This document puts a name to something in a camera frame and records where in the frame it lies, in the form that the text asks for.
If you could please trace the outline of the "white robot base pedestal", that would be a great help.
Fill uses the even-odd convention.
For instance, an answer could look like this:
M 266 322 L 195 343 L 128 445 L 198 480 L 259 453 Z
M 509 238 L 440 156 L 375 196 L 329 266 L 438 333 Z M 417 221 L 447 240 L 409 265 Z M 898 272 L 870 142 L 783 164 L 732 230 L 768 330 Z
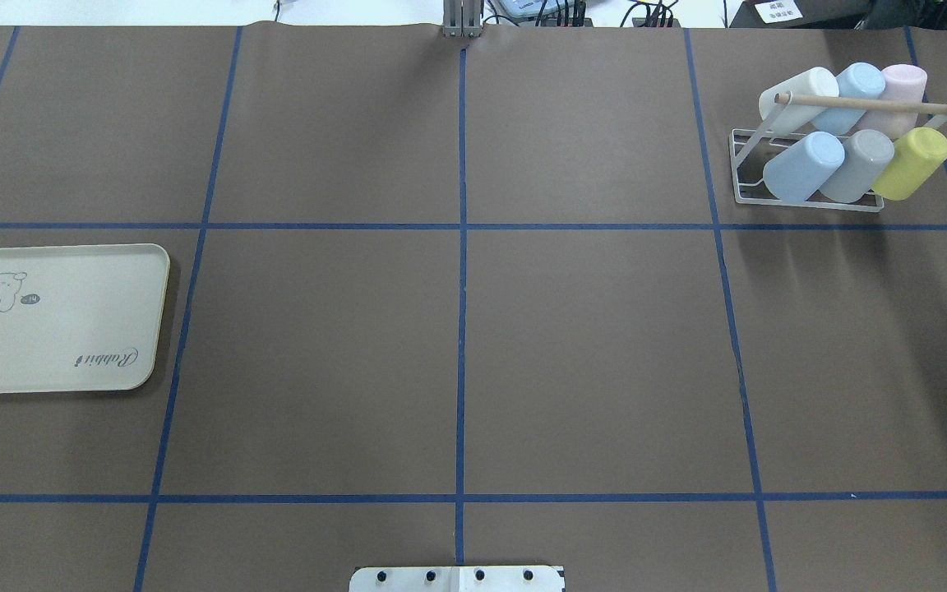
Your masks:
M 565 591 L 564 568 L 549 565 L 367 567 L 349 591 Z

